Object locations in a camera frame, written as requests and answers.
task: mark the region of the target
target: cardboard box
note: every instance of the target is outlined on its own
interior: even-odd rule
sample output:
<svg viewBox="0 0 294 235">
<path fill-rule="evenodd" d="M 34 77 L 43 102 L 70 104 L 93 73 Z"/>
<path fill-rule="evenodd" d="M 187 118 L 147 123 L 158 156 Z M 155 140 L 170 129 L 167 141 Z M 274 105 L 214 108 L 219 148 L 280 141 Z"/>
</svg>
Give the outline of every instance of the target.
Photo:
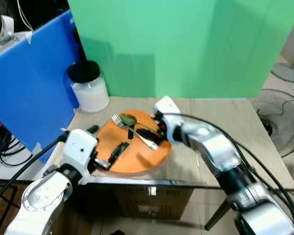
<svg viewBox="0 0 294 235">
<path fill-rule="evenodd" d="M 114 189 L 124 216 L 157 219 L 180 219 L 192 192 L 192 188 L 156 186 Z"/>
</svg>

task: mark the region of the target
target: white cable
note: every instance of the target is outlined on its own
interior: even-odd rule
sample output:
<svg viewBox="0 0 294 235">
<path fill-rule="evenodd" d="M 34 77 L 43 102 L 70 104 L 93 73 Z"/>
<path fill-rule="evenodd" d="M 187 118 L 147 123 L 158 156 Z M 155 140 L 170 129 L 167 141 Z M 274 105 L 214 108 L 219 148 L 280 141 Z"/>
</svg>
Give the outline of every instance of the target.
<svg viewBox="0 0 294 235">
<path fill-rule="evenodd" d="M 21 9 L 20 0 L 17 0 L 17 4 L 18 4 L 18 9 L 19 9 L 19 14 L 20 14 L 20 17 L 21 17 L 23 23 L 26 25 L 27 28 L 29 28 L 30 31 L 34 31 L 33 28 L 32 28 L 32 26 L 30 25 L 30 23 L 26 19 L 25 15 L 24 15 L 24 13 L 22 11 L 22 9 Z"/>
</svg>

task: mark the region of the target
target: black lid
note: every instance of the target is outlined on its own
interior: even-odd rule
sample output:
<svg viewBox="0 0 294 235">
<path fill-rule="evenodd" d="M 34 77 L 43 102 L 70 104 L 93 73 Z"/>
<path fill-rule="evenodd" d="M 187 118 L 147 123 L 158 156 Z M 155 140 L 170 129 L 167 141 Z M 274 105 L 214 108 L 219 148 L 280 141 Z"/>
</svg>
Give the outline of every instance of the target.
<svg viewBox="0 0 294 235">
<path fill-rule="evenodd" d="M 68 67 L 68 74 L 73 82 L 86 83 L 95 80 L 100 75 L 99 66 L 95 61 L 77 62 Z"/>
</svg>

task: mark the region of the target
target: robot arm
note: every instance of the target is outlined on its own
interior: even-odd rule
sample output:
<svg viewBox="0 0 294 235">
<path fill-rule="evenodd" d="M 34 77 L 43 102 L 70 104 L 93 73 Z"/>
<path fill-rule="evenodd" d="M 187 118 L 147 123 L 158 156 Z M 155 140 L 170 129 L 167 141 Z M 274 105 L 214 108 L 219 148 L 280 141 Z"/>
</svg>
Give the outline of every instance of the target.
<svg viewBox="0 0 294 235">
<path fill-rule="evenodd" d="M 294 235 L 290 218 L 267 189 L 256 182 L 235 146 L 219 129 L 203 121 L 187 123 L 178 115 L 162 115 L 180 113 L 167 96 L 158 101 L 154 109 L 154 119 L 165 125 L 170 142 L 181 141 L 201 154 L 226 193 L 229 205 L 238 211 L 236 226 L 241 234 Z"/>
<path fill-rule="evenodd" d="M 80 184 L 87 184 L 96 169 L 97 138 L 76 129 L 70 132 L 63 150 L 61 166 L 34 181 L 22 195 L 21 208 L 8 226 L 6 235 L 49 235 L 64 202 Z"/>
</svg>

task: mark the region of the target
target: fork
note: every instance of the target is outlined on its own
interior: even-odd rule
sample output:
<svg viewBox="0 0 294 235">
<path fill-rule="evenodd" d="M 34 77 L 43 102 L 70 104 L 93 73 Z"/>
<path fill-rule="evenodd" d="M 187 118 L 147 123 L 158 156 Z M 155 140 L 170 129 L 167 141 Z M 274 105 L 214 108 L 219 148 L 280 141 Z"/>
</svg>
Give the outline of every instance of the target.
<svg viewBox="0 0 294 235">
<path fill-rule="evenodd" d="M 114 121 L 114 123 L 120 127 L 120 128 L 127 128 L 129 129 L 131 132 L 133 132 L 134 134 L 136 134 L 149 148 L 151 148 L 152 150 L 157 150 L 158 149 L 158 145 L 156 145 L 156 143 L 145 139 L 144 137 L 142 137 L 140 134 L 138 134 L 133 128 L 126 126 L 123 124 L 121 118 L 119 117 L 119 115 L 117 114 L 113 114 L 111 119 Z"/>
</svg>

